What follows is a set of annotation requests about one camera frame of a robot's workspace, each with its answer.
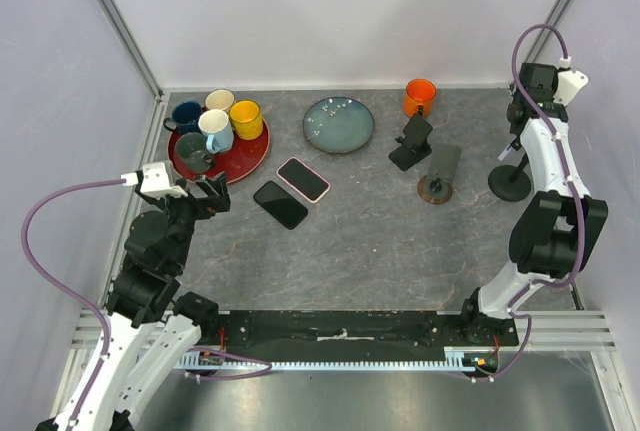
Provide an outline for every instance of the light blue mug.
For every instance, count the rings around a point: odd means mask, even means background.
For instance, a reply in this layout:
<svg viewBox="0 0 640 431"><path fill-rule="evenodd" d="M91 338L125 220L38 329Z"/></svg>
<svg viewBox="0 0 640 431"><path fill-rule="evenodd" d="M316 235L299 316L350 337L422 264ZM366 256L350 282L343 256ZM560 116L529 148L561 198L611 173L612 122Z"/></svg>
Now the light blue mug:
<svg viewBox="0 0 640 431"><path fill-rule="evenodd" d="M229 115L221 109L210 109L200 116L198 127L207 137L207 151L224 153L233 145L233 129Z"/></svg>

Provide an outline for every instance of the white mug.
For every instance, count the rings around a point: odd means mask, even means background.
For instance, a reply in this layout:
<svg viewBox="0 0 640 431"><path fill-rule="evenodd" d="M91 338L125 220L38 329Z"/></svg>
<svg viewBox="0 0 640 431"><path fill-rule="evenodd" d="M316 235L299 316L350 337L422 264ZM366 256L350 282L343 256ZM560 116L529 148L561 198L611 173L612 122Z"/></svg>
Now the white mug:
<svg viewBox="0 0 640 431"><path fill-rule="evenodd" d="M221 109L205 111L198 120L198 127L207 137L207 151L224 153L233 145L233 130L229 115Z"/></svg>
<svg viewBox="0 0 640 431"><path fill-rule="evenodd" d="M228 89L216 89L204 100L204 106L207 109L221 109L228 113L231 106L236 102L236 97Z"/></svg>

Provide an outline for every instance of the round black base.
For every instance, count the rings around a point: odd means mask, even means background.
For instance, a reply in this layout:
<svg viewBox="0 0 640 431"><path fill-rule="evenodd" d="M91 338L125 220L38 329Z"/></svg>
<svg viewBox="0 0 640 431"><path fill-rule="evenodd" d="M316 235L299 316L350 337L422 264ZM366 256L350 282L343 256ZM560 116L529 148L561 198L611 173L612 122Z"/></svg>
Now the round black base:
<svg viewBox="0 0 640 431"><path fill-rule="evenodd" d="M512 203L522 201L531 192L531 180L524 171L518 174L515 181L509 181L515 170L515 166L505 164L494 168L489 173L489 188L493 194L504 201Z"/></svg>

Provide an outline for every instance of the gray marble surface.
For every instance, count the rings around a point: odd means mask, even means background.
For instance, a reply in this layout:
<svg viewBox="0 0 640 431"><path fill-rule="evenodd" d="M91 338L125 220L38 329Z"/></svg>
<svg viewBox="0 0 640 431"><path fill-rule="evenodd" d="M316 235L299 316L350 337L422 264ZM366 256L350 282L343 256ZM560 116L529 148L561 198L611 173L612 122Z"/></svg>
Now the gray marble surface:
<svg viewBox="0 0 640 431"><path fill-rule="evenodd" d="M462 157L452 199L434 206L416 191L430 158L404 173L387 158L407 122L403 93L237 93L262 107L271 149L251 176L229 186L231 211L196 225L181 292L196 291L223 309L459 310L505 264L509 234L527 203L503 202L487 186L510 141L509 95L500 89L438 92L429 141L457 144ZM202 103L206 94L174 93L168 109L189 99ZM329 155L304 138L306 110L329 96L357 99L370 109L375 131L363 148ZM156 160L167 159L168 138L163 131ZM267 180L279 182L276 169L291 156L332 186L318 204L304 202L309 215L293 231L252 199ZM573 302L568 290L543 289L525 308L572 309Z"/></svg>

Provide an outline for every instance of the plate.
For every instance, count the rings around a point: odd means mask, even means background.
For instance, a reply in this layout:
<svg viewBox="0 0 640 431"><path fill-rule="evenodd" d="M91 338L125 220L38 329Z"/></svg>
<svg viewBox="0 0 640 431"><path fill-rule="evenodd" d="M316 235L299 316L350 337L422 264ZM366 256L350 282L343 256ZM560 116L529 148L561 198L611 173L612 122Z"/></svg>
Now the plate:
<svg viewBox="0 0 640 431"><path fill-rule="evenodd" d="M373 134L373 116L359 101L325 98L304 115L302 129L309 142L331 154L344 154L364 146Z"/></svg>
<svg viewBox="0 0 640 431"><path fill-rule="evenodd" d="M187 181L193 182L196 175L189 171L182 160L174 153L176 142L179 138L180 135L175 131L171 133L168 149L169 159L180 176ZM251 141L240 139L234 133L233 146L231 149L226 153L218 153L215 155L215 166L207 171L205 176L212 178L222 171L226 171L228 184L240 181L253 173L256 168L262 164L270 144L271 135L266 121L264 121L262 134Z"/></svg>

